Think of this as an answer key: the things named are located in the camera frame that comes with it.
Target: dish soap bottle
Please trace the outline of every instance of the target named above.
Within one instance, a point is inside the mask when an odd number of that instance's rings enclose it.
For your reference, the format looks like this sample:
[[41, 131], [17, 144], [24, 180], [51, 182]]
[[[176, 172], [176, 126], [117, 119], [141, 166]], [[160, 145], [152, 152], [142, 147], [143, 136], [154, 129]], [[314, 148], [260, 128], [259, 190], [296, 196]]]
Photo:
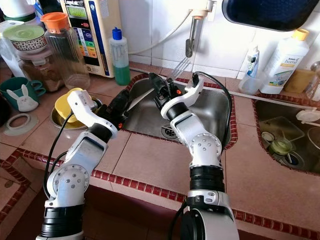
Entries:
[[263, 73], [263, 85], [260, 91], [264, 94], [279, 94], [285, 83], [308, 53], [305, 42], [309, 32], [297, 29], [292, 37], [280, 40]]
[[109, 39], [115, 81], [120, 86], [130, 83], [130, 69], [127, 39], [122, 36], [121, 29], [114, 28], [112, 30], [112, 38]]
[[239, 90], [243, 94], [255, 95], [261, 86], [261, 81], [257, 78], [259, 65], [259, 50], [254, 43], [250, 44], [247, 53], [248, 70], [239, 83]]

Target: wall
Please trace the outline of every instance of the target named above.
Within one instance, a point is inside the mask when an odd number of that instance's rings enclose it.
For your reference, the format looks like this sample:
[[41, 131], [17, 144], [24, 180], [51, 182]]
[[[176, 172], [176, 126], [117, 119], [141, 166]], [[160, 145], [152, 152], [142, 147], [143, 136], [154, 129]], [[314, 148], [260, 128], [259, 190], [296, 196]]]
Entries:
[[[162, 39], [186, 15], [192, 0], [119, 0], [123, 35], [128, 39], [129, 52], [142, 50]], [[191, 57], [188, 71], [204, 71], [211, 75], [241, 78], [246, 70], [246, 53], [252, 41], [260, 50], [259, 70], [263, 70], [277, 42], [292, 32], [277, 32], [234, 24], [225, 19], [222, 0], [217, 0], [214, 21], [206, 18], [199, 26], [195, 42], [196, 54]], [[185, 41], [189, 38], [191, 17], [164, 43], [141, 53], [130, 55], [133, 62], [174, 68], [185, 57]], [[310, 69], [320, 60], [320, 3], [302, 26], [310, 31], [308, 55], [299, 65]]]

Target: green liquid bottle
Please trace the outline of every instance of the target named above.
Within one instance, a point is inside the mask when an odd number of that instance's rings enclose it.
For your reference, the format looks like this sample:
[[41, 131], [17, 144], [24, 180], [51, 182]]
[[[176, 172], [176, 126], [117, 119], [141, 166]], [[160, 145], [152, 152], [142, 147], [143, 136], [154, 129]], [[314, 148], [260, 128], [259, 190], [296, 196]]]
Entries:
[[122, 32], [118, 28], [112, 30], [112, 38], [109, 39], [115, 81], [120, 86], [126, 86], [130, 83], [130, 69], [127, 39], [122, 37]]

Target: cup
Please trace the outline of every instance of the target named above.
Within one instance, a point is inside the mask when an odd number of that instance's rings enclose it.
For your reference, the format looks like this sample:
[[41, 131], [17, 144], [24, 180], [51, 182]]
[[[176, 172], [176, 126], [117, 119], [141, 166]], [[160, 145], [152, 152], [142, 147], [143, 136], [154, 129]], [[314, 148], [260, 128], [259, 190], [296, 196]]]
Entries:
[[0, 92], [19, 112], [29, 112], [39, 105], [39, 96], [46, 92], [42, 82], [25, 77], [12, 77], [0, 85]]

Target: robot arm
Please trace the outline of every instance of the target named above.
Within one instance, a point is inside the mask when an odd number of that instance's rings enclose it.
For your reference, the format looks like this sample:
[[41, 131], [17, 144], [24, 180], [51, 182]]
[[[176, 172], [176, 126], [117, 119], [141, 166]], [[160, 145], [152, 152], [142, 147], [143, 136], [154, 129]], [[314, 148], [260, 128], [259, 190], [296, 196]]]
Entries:
[[89, 178], [108, 149], [108, 141], [117, 136], [126, 119], [129, 92], [123, 90], [110, 103], [102, 105], [97, 114], [95, 103], [87, 91], [73, 91], [68, 103], [78, 120], [89, 128], [82, 132], [68, 150], [65, 161], [49, 176], [50, 199], [45, 202], [44, 222], [37, 240], [82, 240], [84, 193]]
[[217, 136], [206, 131], [200, 119], [188, 107], [203, 88], [203, 80], [194, 74], [182, 92], [172, 81], [165, 82], [154, 73], [149, 79], [156, 92], [154, 101], [163, 118], [190, 151], [190, 191], [187, 211], [182, 217], [182, 240], [238, 240], [235, 218], [223, 183], [220, 157], [223, 150]]

